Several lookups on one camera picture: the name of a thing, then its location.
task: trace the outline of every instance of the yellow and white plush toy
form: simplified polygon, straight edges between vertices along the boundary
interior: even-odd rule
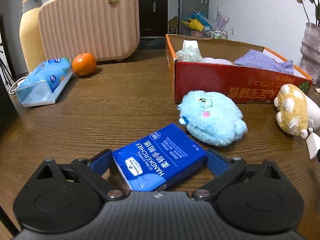
[[[305,139],[308,131],[319,128],[320,108],[295,85],[283,85],[274,104],[277,123],[286,133]]]

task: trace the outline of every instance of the metal screw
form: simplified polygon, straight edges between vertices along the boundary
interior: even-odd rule
[[[122,197],[123,192],[118,189],[113,189],[113,190],[108,191],[107,195],[109,198],[120,198],[120,197]]]
[[[199,198],[209,197],[210,191],[207,189],[200,188],[195,191],[195,195]]]

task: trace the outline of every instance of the pink cheek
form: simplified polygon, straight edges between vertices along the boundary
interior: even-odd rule
[[[209,118],[210,117],[210,112],[205,111],[205,112],[202,113],[202,116],[204,118]]]

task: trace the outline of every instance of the light blue plush toy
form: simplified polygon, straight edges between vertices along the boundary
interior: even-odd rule
[[[177,109],[179,123],[186,125],[194,137],[211,145],[229,145],[247,131],[240,109],[221,93],[191,91]]]

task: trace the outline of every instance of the tissue pack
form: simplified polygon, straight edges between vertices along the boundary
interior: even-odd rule
[[[131,190],[164,190],[196,171],[204,150],[179,127],[170,124],[113,152]]]
[[[55,104],[73,75],[68,58],[42,62],[15,90],[24,107]]]

